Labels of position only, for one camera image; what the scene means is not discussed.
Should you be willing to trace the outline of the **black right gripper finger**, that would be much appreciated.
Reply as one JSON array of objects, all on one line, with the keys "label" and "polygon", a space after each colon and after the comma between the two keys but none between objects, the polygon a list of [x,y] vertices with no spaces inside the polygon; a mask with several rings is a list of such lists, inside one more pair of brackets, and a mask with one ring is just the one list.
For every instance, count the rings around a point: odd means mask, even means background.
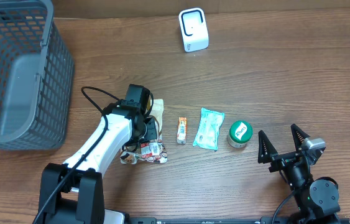
[{"label": "black right gripper finger", "polygon": [[291,125],[292,137],[295,145],[295,149],[297,151],[306,151],[307,147],[303,145],[303,141],[306,138],[309,138],[310,135],[305,133],[302,129],[300,129],[296,124]]},{"label": "black right gripper finger", "polygon": [[267,135],[263,130],[258,132],[259,138],[259,150],[258,150],[258,163],[265,164],[272,162],[274,157],[278,155],[277,150],[274,148],[272,143],[270,142]]}]

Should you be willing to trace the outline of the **red white snack bar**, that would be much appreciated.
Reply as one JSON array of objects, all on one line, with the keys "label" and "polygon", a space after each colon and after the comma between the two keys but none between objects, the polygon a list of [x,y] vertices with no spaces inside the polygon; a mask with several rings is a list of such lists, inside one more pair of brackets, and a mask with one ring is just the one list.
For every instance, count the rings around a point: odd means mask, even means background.
[{"label": "red white snack bar", "polygon": [[147,142],[140,145],[142,158],[155,157],[160,155],[160,147],[157,142]]}]

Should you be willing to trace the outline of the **white brown snack wrapper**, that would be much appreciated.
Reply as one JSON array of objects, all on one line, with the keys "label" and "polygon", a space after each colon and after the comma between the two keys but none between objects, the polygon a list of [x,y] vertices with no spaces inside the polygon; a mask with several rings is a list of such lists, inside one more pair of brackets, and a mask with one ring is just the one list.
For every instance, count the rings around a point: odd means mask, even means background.
[{"label": "white brown snack wrapper", "polygon": [[142,158],[142,154],[140,151],[140,145],[143,143],[139,143],[137,146],[124,146],[121,149],[121,155],[119,156],[122,164],[134,165],[138,161],[164,164],[168,160],[168,155],[162,141],[162,125],[163,125],[162,117],[163,117],[163,111],[164,111],[164,101],[163,99],[151,100],[148,106],[149,108],[152,108],[150,116],[153,116],[155,118],[156,124],[157,124],[157,131],[159,132],[158,139],[154,141],[149,141],[149,142],[157,142],[159,144],[160,155],[144,159]]}]

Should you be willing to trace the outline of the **green lid Knorr jar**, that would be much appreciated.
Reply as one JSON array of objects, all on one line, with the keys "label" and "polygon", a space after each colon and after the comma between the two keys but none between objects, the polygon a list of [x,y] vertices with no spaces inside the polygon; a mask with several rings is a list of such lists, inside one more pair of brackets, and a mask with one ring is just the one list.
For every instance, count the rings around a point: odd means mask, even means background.
[{"label": "green lid Knorr jar", "polygon": [[236,121],[229,129],[227,140],[234,148],[243,148],[251,140],[253,128],[247,121]]}]

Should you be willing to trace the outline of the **small orange white packet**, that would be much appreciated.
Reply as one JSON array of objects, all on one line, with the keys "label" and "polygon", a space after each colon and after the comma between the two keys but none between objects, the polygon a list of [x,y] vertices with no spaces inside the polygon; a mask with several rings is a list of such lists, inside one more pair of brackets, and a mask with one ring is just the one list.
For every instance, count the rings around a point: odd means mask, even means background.
[{"label": "small orange white packet", "polygon": [[179,117],[177,129],[177,143],[185,144],[187,140],[187,119],[186,117]]}]

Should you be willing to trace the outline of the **teal orange snack packet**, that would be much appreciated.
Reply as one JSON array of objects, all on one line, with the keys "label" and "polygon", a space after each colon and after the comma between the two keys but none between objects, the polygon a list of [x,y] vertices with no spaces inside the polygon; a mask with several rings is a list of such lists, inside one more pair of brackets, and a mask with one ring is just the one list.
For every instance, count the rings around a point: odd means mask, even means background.
[{"label": "teal orange snack packet", "polygon": [[193,141],[193,146],[217,151],[219,130],[224,121],[224,118],[224,113],[202,108],[200,123],[197,134]]}]

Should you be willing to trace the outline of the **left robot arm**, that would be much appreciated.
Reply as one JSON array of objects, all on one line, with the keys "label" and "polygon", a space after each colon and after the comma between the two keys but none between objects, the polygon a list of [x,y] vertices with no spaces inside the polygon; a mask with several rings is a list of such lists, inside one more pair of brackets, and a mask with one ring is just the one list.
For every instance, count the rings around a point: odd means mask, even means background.
[{"label": "left robot arm", "polygon": [[125,98],[98,108],[101,121],[84,145],[43,170],[34,223],[129,223],[128,214],[105,207],[103,176],[120,149],[157,137],[153,105],[150,90],[131,84]]}]

